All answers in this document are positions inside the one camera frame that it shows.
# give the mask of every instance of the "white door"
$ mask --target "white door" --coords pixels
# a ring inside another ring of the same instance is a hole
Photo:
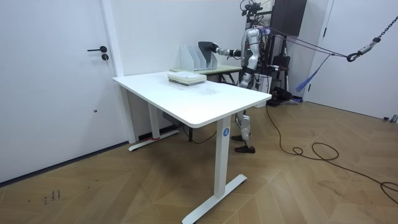
[[[335,0],[322,47],[351,54],[370,44],[398,16],[397,0]],[[398,22],[355,62],[330,57],[305,99],[377,118],[398,114]],[[319,55],[317,67],[326,57]]]
[[[127,140],[100,0],[0,1],[0,182]]]

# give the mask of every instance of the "standing desk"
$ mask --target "standing desk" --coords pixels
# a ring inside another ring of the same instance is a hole
[[[234,78],[232,77],[233,72],[240,72],[242,70],[242,67],[237,67],[237,66],[230,66],[230,65],[218,65],[216,69],[210,69],[210,70],[200,70],[200,71],[188,71],[184,70],[181,68],[173,68],[170,69],[171,72],[193,72],[197,74],[202,74],[206,75],[208,77],[211,76],[218,76],[218,82],[219,83],[227,83],[224,75],[228,75],[229,78],[232,81],[232,85],[236,85]],[[192,142],[193,139],[193,128],[189,127],[189,134],[188,134],[188,140]]]
[[[271,95],[209,81],[184,86],[169,82],[167,73],[169,72],[113,79],[123,88],[146,100],[149,105],[153,138],[130,147],[130,151],[178,132],[175,130],[162,136],[159,134],[157,109],[163,110],[191,128],[200,128],[217,121],[214,195],[182,220],[183,224],[192,224],[247,179],[240,174],[226,184],[231,115],[267,101]]]

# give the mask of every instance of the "wooden floor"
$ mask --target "wooden floor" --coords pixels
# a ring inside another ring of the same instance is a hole
[[[288,150],[299,146],[313,156],[311,143],[324,142],[340,151],[337,164],[398,182],[398,124],[311,103],[269,111]],[[266,109],[248,113],[257,153],[237,154],[233,149],[240,144],[231,142],[227,176],[248,180],[198,223],[398,223],[398,205],[378,184],[281,152]],[[215,129],[196,129],[194,138],[205,139]],[[135,152],[123,146],[8,185],[0,189],[0,223],[181,223],[212,195],[215,145],[215,138],[196,145],[180,133]]]

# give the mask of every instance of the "stack of paper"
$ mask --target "stack of paper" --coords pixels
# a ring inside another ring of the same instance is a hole
[[[167,74],[167,76],[170,82],[175,82],[187,86],[203,83],[207,80],[206,75],[192,72],[170,72]]]

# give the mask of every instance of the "carabiner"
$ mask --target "carabiner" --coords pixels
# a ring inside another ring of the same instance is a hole
[[[355,61],[359,56],[361,56],[362,53],[361,52],[356,52],[356,53],[352,53],[350,55],[347,56],[347,61],[348,62],[353,62]]]

